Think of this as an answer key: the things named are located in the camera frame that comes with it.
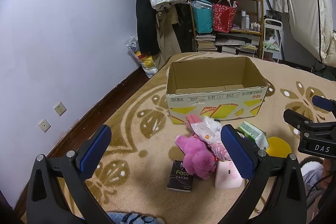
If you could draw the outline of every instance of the wall socket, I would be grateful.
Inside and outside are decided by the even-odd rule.
[[[51,125],[47,122],[46,119],[43,119],[41,122],[39,122],[39,127],[43,130],[43,132],[47,132]]]
[[[54,109],[60,116],[67,110],[65,106],[62,104],[62,102],[59,102],[58,105],[54,107]]]

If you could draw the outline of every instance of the white rolling cart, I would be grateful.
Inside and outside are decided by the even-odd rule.
[[[261,59],[262,60],[264,59],[264,52],[270,52],[270,53],[273,54],[272,55],[273,58],[275,58],[275,56],[277,57],[277,60],[278,60],[278,63],[279,63],[279,59],[281,58],[281,45],[282,45],[282,39],[281,39],[281,37],[282,37],[282,29],[283,29],[282,22],[278,21],[278,20],[275,20],[275,19],[269,19],[269,18],[265,19],[265,21],[264,21],[264,41],[263,41],[263,43],[265,42],[265,38],[266,38],[266,29],[273,29],[274,30],[274,34],[276,34],[275,30],[279,30],[279,32],[280,32],[280,41],[278,42],[278,44],[279,44],[279,51],[269,50],[269,49],[267,49],[267,48],[265,48],[263,46],[263,48],[262,48],[262,58]]]

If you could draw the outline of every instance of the beige blanket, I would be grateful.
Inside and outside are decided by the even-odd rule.
[[[169,62],[205,56],[226,55],[186,53],[173,56]],[[332,114],[314,107],[311,98],[320,95],[336,99],[336,83],[285,65],[256,58],[252,61],[268,79],[270,88],[257,116],[246,120],[265,131],[267,137],[286,140],[301,161],[307,155],[297,152],[298,132],[283,121],[283,112],[291,108],[315,122],[333,121]],[[185,125],[173,125],[169,117],[165,101],[168,67],[164,66],[106,121],[112,129],[112,142],[87,185],[106,211],[138,212],[169,224],[217,224],[247,182],[238,189],[218,190],[212,175],[206,181],[195,177],[190,193],[166,189],[172,161],[184,156],[175,138],[189,133]],[[237,127],[242,122],[222,124]],[[271,178],[252,216],[263,208],[272,182]],[[71,209],[80,215],[64,183],[62,187]]]

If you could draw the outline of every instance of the black box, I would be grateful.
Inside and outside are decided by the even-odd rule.
[[[174,160],[171,168],[167,189],[182,192],[191,192],[194,176],[187,173],[183,167],[183,162]]]

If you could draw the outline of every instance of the open cardboard box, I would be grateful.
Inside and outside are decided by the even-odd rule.
[[[248,57],[207,57],[170,65],[166,100],[174,124],[190,114],[223,121],[257,115],[267,89]]]

